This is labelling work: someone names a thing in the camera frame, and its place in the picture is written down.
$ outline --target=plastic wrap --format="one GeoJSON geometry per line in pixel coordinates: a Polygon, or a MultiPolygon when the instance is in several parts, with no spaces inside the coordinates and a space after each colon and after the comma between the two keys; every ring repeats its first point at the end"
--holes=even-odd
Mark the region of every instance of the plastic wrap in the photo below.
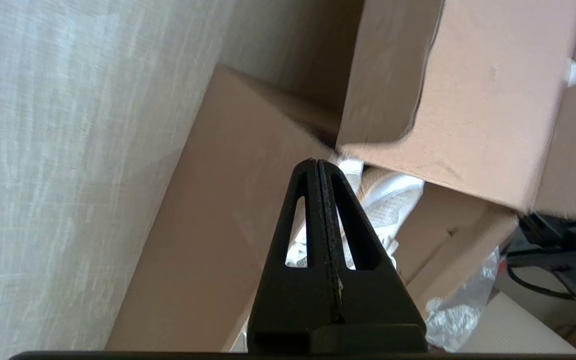
{"type": "Polygon", "coordinates": [[[247,353],[248,352],[248,320],[242,326],[241,332],[235,341],[234,345],[230,349],[231,353],[247,353]]]}
{"type": "Polygon", "coordinates": [[[433,298],[426,303],[425,322],[428,343],[454,353],[470,338],[480,321],[490,297],[499,267],[499,250],[486,258],[460,289],[444,300],[433,298]]]}

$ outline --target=black device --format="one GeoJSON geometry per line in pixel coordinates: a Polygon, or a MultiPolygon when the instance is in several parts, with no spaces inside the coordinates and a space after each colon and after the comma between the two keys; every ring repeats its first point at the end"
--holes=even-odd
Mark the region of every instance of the black device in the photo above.
{"type": "Polygon", "coordinates": [[[576,221],[531,214],[519,219],[506,255],[510,278],[546,296],[576,301],[576,221]],[[539,267],[554,275],[567,292],[544,289],[519,278],[514,269],[539,267]]]}
{"type": "Polygon", "coordinates": [[[426,326],[346,177],[325,160],[292,173],[247,328],[248,353],[35,351],[12,360],[576,359],[429,353],[426,326]],[[286,266],[299,198],[307,267],[286,266]],[[346,267],[338,218],[356,269],[346,267]]]}

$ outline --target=brown cardboard box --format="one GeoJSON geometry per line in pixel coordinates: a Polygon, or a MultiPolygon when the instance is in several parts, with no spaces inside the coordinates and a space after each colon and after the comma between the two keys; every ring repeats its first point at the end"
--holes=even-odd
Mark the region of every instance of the brown cardboard box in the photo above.
{"type": "Polygon", "coordinates": [[[575,216],[576,87],[553,114],[576,2],[462,3],[366,2],[338,137],[338,115],[215,69],[107,349],[231,348],[292,168],[333,155],[305,129],[428,180],[395,253],[424,316],[514,230],[502,205],[575,216]]]}
{"type": "Polygon", "coordinates": [[[368,1],[337,146],[576,219],[576,86],[564,89],[575,48],[576,0],[368,1]]]}

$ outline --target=white fabric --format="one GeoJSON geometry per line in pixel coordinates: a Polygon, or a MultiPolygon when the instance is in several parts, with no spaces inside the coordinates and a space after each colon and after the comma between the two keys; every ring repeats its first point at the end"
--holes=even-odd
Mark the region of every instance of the white fabric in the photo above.
{"type": "Polygon", "coordinates": [[[0,360],[105,346],[233,4],[0,0],[0,360]]]}
{"type": "MultiPolygon", "coordinates": [[[[361,176],[358,198],[377,237],[397,268],[395,239],[410,212],[417,205],[424,190],[424,181],[414,176],[381,168],[368,168],[361,176]]],[[[354,269],[350,248],[344,242],[346,265],[354,269]]]]}
{"type": "Polygon", "coordinates": [[[336,166],[338,166],[343,175],[345,175],[345,178],[348,180],[352,191],[357,194],[359,187],[362,184],[364,162],[359,159],[342,157],[336,160],[336,166]]]}

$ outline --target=beige wall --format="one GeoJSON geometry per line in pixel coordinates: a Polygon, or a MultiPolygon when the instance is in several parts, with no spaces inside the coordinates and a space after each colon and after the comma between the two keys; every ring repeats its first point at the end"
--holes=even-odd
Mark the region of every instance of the beige wall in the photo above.
{"type": "Polygon", "coordinates": [[[0,359],[105,345],[233,4],[0,0],[0,359]]]}

